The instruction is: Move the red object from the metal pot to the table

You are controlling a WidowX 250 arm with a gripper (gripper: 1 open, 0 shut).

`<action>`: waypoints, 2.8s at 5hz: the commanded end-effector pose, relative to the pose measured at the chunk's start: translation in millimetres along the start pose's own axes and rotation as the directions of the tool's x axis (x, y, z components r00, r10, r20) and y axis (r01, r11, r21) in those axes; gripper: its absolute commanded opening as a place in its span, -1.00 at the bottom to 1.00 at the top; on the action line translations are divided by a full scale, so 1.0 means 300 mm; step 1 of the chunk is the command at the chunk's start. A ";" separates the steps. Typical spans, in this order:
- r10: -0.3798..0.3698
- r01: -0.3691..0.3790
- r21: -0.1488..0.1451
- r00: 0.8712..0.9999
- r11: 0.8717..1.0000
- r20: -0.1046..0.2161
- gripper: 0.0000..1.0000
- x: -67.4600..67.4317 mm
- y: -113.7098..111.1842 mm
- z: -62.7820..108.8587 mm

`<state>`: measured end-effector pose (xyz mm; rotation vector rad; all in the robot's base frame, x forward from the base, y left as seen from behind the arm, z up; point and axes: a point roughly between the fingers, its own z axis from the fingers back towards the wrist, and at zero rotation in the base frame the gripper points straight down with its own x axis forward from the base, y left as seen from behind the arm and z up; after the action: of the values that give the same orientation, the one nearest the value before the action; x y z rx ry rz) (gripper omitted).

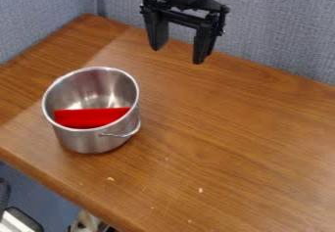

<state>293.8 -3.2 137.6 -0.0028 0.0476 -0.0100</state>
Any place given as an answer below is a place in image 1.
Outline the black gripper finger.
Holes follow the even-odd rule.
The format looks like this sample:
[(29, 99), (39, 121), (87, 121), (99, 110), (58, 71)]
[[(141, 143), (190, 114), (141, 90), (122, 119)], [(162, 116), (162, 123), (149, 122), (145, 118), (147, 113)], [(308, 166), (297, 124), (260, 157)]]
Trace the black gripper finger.
[(143, 17), (149, 34), (150, 45), (159, 51), (169, 43), (169, 20), (162, 12), (146, 7)]
[(225, 18), (221, 13), (209, 13), (197, 26), (193, 62), (201, 65), (211, 55), (217, 39), (225, 33)]

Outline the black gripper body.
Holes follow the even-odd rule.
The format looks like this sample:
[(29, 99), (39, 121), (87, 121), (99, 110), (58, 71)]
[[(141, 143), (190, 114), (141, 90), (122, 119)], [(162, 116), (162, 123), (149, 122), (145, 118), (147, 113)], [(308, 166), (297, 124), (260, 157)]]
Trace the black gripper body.
[(143, 0), (141, 13), (159, 20), (189, 27), (207, 23), (213, 27), (225, 27), (230, 7), (215, 0)]

